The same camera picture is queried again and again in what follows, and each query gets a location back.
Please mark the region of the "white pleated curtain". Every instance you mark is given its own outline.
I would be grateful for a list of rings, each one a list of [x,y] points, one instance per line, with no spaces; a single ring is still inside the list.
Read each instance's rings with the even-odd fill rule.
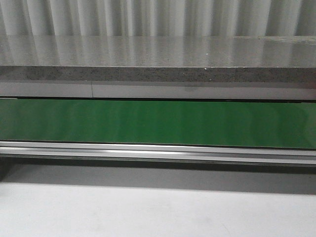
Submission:
[[[314,36],[313,0],[3,0],[0,32],[56,36]]]

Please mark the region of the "silver conveyor frame rail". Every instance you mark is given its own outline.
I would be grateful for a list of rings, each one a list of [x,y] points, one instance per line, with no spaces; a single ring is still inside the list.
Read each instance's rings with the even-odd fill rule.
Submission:
[[[315,165],[314,150],[2,141],[2,158]]]

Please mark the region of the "green conveyor belt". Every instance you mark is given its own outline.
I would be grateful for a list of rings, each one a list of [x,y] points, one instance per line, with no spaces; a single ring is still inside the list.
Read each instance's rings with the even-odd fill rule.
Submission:
[[[314,103],[1,99],[3,140],[316,147]]]

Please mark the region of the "grey speckled stone counter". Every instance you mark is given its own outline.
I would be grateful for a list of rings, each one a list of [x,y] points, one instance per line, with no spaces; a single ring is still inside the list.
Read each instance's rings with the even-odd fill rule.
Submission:
[[[313,101],[316,39],[1,36],[0,95]]]

